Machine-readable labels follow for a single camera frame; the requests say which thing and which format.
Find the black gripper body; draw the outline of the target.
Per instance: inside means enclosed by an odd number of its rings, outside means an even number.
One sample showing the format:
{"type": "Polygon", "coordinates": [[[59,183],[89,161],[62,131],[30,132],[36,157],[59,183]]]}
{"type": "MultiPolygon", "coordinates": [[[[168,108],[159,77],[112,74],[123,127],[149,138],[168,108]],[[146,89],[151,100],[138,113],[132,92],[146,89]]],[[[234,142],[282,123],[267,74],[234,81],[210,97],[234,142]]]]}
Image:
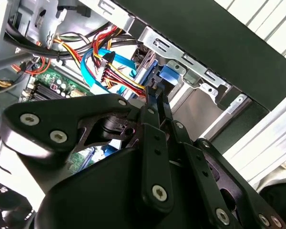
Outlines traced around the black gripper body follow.
{"type": "Polygon", "coordinates": [[[123,149],[60,182],[35,218],[38,229],[202,229],[197,196],[168,151],[123,149]]]}

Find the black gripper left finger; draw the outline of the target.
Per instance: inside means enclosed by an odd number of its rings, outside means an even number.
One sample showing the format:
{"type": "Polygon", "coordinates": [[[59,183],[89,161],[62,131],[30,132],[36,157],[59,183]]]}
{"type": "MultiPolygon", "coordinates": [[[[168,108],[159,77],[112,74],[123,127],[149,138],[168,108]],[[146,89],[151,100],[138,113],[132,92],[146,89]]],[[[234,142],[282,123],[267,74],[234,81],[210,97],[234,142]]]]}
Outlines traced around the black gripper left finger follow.
{"type": "Polygon", "coordinates": [[[168,151],[154,89],[147,88],[140,108],[117,94],[19,103],[5,109],[0,124],[0,141],[21,162],[12,160],[6,169],[20,172],[24,188],[41,193],[37,211],[53,187],[73,176],[64,172],[73,153],[113,139],[122,141],[119,151],[168,151]]]}

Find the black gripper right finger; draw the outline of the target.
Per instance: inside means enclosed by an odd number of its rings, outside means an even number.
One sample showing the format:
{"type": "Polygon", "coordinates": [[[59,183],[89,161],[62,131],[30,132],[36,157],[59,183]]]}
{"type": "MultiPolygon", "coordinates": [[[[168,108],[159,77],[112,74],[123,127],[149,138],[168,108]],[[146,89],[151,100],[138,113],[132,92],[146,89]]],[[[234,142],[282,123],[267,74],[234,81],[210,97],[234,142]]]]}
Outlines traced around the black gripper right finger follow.
{"type": "Polygon", "coordinates": [[[170,158],[185,172],[188,194],[197,196],[196,218],[204,229],[285,229],[286,223],[207,140],[192,141],[173,120],[164,86],[158,89],[161,128],[167,132],[170,158]]]}

